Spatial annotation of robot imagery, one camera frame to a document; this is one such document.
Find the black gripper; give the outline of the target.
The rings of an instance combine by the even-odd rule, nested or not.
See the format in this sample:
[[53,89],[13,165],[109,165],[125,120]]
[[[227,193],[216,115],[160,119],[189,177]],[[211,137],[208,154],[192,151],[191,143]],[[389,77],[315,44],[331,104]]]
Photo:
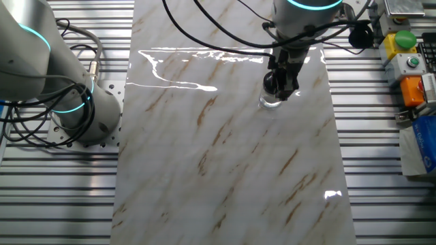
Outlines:
[[[290,71],[292,92],[299,89],[298,73],[300,72],[305,59],[305,48],[288,48],[278,47],[275,48],[275,63],[278,68],[284,68],[286,71]],[[287,72],[276,71],[274,73],[276,82],[275,97],[279,101],[287,101],[290,97],[287,89]]]

